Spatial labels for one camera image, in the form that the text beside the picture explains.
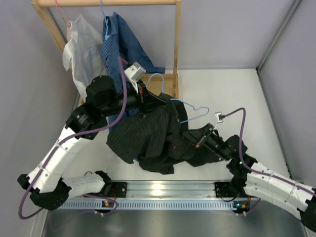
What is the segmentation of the light blue wire hanger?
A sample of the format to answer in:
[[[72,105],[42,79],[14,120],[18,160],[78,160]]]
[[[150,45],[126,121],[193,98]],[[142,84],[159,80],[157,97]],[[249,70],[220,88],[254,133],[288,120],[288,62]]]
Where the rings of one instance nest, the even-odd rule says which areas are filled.
[[[161,74],[161,73],[154,73],[154,74],[150,75],[149,78],[147,79],[146,85],[148,85],[148,84],[150,83],[150,81],[152,81],[153,78],[156,77],[156,76],[157,76],[157,77],[161,77],[160,90],[161,90],[161,93],[162,93],[163,95],[166,95],[165,92],[164,92],[165,77],[163,76],[163,74]],[[195,116],[195,117],[193,117],[193,118],[186,118],[186,120],[180,121],[181,124],[188,123],[188,122],[190,122],[190,121],[193,121],[193,120],[199,119],[199,118],[201,118],[201,117],[204,117],[204,116],[208,115],[209,112],[210,112],[209,107],[206,107],[206,106],[195,107],[194,105],[192,105],[192,104],[190,104],[190,103],[187,103],[187,102],[185,102],[185,101],[183,101],[183,100],[181,100],[181,99],[174,98],[174,97],[171,97],[169,100],[172,101],[172,104],[173,104],[174,106],[176,106],[176,105],[182,105],[182,106],[184,107],[184,109],[186,109],[185,106],[187,105],[187,106],[191,107],[194,111],[199,111],[199,110],[202,110],[202,109],[205,109],[205,110],[206,110],[206,112],[205,112],[204,114]]]

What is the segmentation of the black pinstriped shirt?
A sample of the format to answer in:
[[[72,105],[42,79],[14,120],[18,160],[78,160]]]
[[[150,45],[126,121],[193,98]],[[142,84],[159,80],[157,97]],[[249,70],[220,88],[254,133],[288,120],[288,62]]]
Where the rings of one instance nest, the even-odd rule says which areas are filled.
[[[183,135],[188,130],[187,111],[182,105],[174,106],[171,96],[159,95],[165,106],[146,116],[134,115],[119,122],[109,133],[107,145],[124,162],[138,160],[143,170],[173,174],[174,165],[187,162],[193,167],[219,162],[205,148],[196,149]]]

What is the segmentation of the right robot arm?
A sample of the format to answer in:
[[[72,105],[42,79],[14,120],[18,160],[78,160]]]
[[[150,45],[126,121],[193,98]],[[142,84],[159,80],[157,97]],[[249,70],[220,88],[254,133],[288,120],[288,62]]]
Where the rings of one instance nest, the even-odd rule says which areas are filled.
[[[183,132],[196,149],[228,161],[233,175],[229,191],[235,196],[253,196],[292,214],[311,231],[316,230],[316,189],[279,175],[249,156],[238,135],[227,140],[211,125]]]

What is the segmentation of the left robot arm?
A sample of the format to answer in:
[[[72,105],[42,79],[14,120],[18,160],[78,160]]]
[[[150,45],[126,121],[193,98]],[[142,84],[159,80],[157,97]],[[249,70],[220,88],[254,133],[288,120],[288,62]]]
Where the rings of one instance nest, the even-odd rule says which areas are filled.
[[[68,199],[82,195],[106,197],[111,193],[112,180],[103,171],[96,171],[82,177],[64,178],[62,175],[79,151],[96,135],[109,129],[107,117],[117,115],[120,120],[125,111],[138,109],[146,115],[164,106],[166,102],[149,92],[139,80],[134,88],[123,92],[115,89],[109,76],[98,76],[86,88],[86,102],[77,107],[67,119],[62,132],[42,162],[29,174],[21,174],[17,181],[26,190],[34,205],[55,210]]]

